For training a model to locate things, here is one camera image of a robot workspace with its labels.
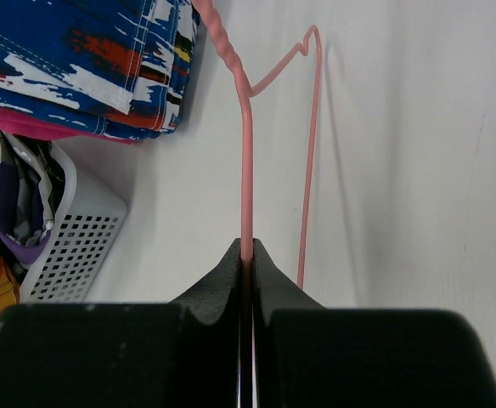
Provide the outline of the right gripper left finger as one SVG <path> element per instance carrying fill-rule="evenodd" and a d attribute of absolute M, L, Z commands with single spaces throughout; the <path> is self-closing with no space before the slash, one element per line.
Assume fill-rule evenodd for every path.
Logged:
<path fill-rule="evenodd" d="M 0 314 L 0 407 L 234 407 L 240 244 L 168 303 L 25 303 Z"/>

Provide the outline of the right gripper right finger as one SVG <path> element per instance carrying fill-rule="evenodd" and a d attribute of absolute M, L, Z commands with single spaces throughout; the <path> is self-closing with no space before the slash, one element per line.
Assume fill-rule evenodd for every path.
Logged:
<path fill-rule="evenodd" d="M 254 243 L 262 407 L 496 407 L 496 378 L 468 321 L 443 309 L 328 309 Z"/>

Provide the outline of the purple grey patterned trousers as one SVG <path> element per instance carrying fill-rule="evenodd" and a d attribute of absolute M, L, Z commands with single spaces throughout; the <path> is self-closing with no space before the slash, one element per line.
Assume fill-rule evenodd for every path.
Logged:
<path fill-rule="evenodd" d="M 52 148 L 0 130 L 0 241 L 21 264 L 42 254 L 65 191 Z"/>

